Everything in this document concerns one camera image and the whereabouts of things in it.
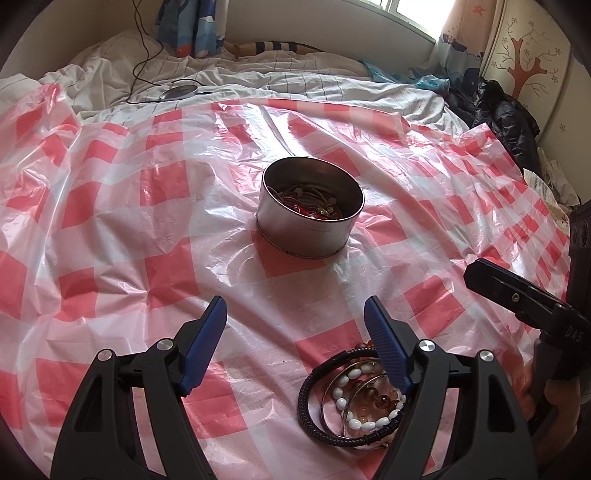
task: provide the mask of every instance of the wall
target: wall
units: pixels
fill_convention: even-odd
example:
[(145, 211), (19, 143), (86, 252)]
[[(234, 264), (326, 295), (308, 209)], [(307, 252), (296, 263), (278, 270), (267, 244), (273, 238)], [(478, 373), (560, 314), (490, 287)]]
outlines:
[(54, 0), (21, 37), (0, 78), (22, 73), (39, 79), (70, 63), (100, 40), (101, 7), (101, 0)]
[[(146, 28), (161, 3), (142, 2)], [(106, 0), (101, 24), (103, 39), (135, 28), (131, 0)], [(424, 33), (360, 0), (230, 0), (226, 38), (296, 41), (397, 73), (428, 60), (433, 49)]]
[(548, 158), (560, 163), (584, 202), (591, 199), (590, 113), (591, 77), (573, 57), (540, 146)]
[(564, 85), (570, 42), (534, 0), (508, 1), (482, 70), (517, 98), (544, 132)]
[[(130, 28), (135, 29), (132, 0), (104, 0), (100, 13), (100, 37), (103, 40)], [(162, 0), (142, 0), (139, 13), (146, 30), (152, 33)]]

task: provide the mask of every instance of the curtain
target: curtain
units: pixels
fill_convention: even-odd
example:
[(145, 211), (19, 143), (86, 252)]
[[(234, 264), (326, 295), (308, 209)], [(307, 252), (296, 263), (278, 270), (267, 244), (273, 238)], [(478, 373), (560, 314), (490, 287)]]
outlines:
[(222, 51), (229, 0), (164, 0), (158, 39), (177, 57), (203, 58)]
[(473, 96), (503, 4), (503, 0), (456, 0), (428, 65), (418, 72), (449, 78), (452, 87)]

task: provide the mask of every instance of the window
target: window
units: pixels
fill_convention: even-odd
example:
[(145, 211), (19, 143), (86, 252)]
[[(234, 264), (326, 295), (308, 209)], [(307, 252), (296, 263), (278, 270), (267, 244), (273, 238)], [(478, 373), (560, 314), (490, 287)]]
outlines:
[(439, 37), (454, 0), (365, 0), (405, 20), (433, 38)]

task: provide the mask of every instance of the red checkered plastic sheet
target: red checkered plastic sheet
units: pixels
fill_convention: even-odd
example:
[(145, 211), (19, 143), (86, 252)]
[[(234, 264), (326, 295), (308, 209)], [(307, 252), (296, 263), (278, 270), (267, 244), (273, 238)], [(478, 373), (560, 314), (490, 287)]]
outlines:
[[(184, 401), (218, 478), (371, 478), (383, 452), (318, 445), (296, 419), (312, 367), (368, 339), (370, 295), (419, 337), (492, 349), (512, 372), (537, 333), (467, 291), (466, 265), (486, 257), (558, 296), (566, 287), (567, 238), (484, 125), (452, 138), (398, 115), (273, 99), (81, 125), (50, 85), (0, 119), (0, 145), (0, 411), (46, 472), (97, 351), (143, 351), (218, 294), (228, 325)], [(290, 257), (255, 228), (262, 171), (289, 155), (333, 162), (365, 192), (334, 257)], [(452, 418), (447, 406), (427, 468)]]

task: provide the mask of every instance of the round metal container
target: round metal container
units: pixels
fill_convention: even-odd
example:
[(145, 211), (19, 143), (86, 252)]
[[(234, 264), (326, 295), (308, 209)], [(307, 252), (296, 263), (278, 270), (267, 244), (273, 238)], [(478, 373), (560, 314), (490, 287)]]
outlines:
[[(307, 217), (283, 205), (269, 190), (281, 192), (299, 183), (330, 192), (343, 219)], [(316, 158), (283, 158), (263, 172), (256, 224), (277, 248), (298, 257), (324, 258), (345, 246), (363, 203), (361, 187), (342, 168)]]

